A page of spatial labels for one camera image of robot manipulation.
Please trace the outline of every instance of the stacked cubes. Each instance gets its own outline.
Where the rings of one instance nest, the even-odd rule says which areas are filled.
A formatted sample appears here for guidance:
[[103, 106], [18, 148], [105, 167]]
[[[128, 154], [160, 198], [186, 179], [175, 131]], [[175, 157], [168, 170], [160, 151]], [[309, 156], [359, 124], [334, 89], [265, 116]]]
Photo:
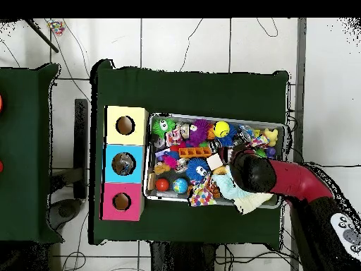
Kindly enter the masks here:
[[140, 219], [147, 119], [144, 108], [105, 107], [102, 220]]

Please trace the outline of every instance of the pink box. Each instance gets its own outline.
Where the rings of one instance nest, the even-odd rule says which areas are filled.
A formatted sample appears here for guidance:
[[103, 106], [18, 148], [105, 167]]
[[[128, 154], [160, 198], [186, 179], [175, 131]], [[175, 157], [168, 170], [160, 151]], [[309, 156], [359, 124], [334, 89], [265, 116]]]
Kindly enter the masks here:
[[[126, 210], [114, 207], [113, 199], [119, 193], [125, 193], [130, 198], [130, 205]], [[144, 207], [144, 197], [141, 183], [105, 183], [103, 195], [103, 217], [101, 220], [139, 221]]]

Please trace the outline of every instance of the red ball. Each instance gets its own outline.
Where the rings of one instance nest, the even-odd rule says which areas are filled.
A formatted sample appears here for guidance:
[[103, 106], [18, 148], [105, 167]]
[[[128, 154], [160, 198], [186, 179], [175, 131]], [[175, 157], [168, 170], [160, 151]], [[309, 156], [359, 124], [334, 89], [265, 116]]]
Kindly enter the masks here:
[[158, 191], [167, 191], [169, 188], [169, 182], [166, 179], [157, 179], [155, 187]]

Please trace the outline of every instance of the green table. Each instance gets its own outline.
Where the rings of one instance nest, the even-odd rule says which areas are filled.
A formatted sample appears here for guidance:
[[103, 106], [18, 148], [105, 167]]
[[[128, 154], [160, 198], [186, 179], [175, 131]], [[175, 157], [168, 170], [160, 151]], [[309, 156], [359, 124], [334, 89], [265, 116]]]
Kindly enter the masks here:
[[113, 69], [109, 60], [103, 60], [93, 67], [91, 82], [90, 182], [95, 185], [90, 186], [90, 243], [104, 239], [267, 243], [279, 249], [280, 208], [256, 209], [241, 216], [232, 206], [188, 207], [185, 203], [146, 200], [139, 222], [100, 220], [102, 128], [105, 105], [284, 124], [287, 72], [167, 73], [133, 67]]
[[57, 64], [0, 68], [0, 240], [59, 242], [47, 222], [49, 86]]

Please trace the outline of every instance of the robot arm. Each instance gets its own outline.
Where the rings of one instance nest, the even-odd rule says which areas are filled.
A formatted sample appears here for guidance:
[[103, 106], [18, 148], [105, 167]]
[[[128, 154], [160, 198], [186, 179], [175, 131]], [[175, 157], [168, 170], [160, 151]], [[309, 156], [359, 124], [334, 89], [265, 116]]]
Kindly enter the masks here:
[[235, 151], [230, 168], [245, 191], [287, 196], [304, 271], [361, 271], [361, 234], [312, 171], [247, 151]]

